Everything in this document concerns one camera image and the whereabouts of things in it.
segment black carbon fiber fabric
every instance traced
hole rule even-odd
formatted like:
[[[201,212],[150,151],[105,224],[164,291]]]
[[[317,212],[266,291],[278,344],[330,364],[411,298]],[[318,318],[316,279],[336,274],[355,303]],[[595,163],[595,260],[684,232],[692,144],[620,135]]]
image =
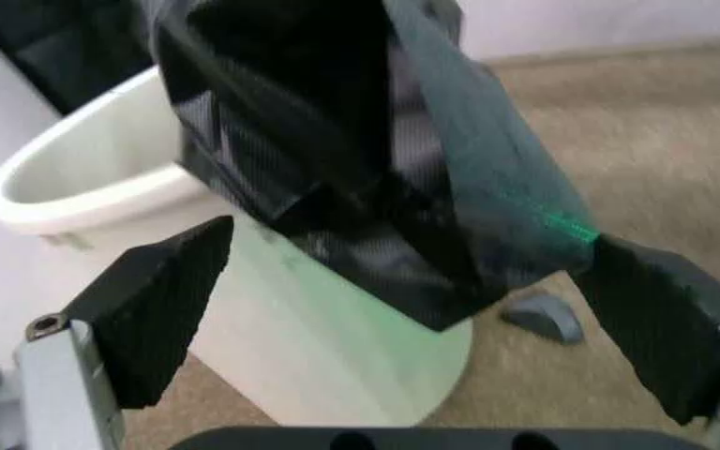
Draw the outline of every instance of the black carbon fiber fabric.
[[[563,175],[534,138],[534,160],[524,164],[545,168],[519,166],[505,173],[501,161],[483,157],[479,162],[492,170],[485,176],[494,177],[485,181],[463,167],[473,161],[447,164],[456,159],[458,150],[452,147],[457,145],[447,141],[452,133],[436,127],[430,109],[434,99],[425,98],[425,82],[431,81],[415,63],[429,53],[435,58],[429,70],[436,73],[451,75],[443,65],[458,61],[475,76],[482,72],[456,47],[460,11],[454,2],[407,3],[413,10],[323,0],[302,1],[296,8],[278,0],[175,0],[163,6],[149,2],[144,10],[154,56],[189,137],[183,165],[316,260],[420,323],[442,330],[508,289],[584,265],[590,245],[575,239],[579,248],[558,248],[554,243],[561,240],[544,226],[543,212],[496,196],[474,197],[480,192],[487,196],[484,189],[466,192],[465,177],[485,184],[497,176],[518,178],[525,169],[527,176],[541,171],[538,175],[551,174],[551,186],[542,185],[542,192],[563,191],[574,199],[574,207],[558,203],[567,198],[530,198],[538,192],[533,187],[511,189],[510,198],[523,195],[524,204],[586,217],[573,188],[558,183],[564,182]],[[415,33],[407,26],[391,26],[398,16],[409,20],[410,14],[423,20],[413,23]],[[352,21],[335,20],[350,16]],[[409,48],[422,32],[438,45]],[[465,83],[451,77],[444,81]],[[502,90],[488,75],[481,83]],[[449,106],[454,110],[457,105]],[[507,102],[503,107],[504,125],[518,124],[518,113]],[[521,127],[517,132],[529,132]],[[503,133],[502,125],[490,129]],[[494,156],[513,159],[515,152],[516,159],[523,159],[523,150],[514,150],[502,138],[467,138],[480,145],[505,145],[485,150]],[[517,209],[521,215],[516,220],[524,223],[495,214],[472,217],[468,207],[458,210],[469,199],[493,202],[494,210]],[[525,227],[532,234],[527,239],[513,236],[523,235]],[[512,242],[521,247],[509,247]],[[558,250],[551,261],[518,257],[526,249],[543,257],[547,248]]]

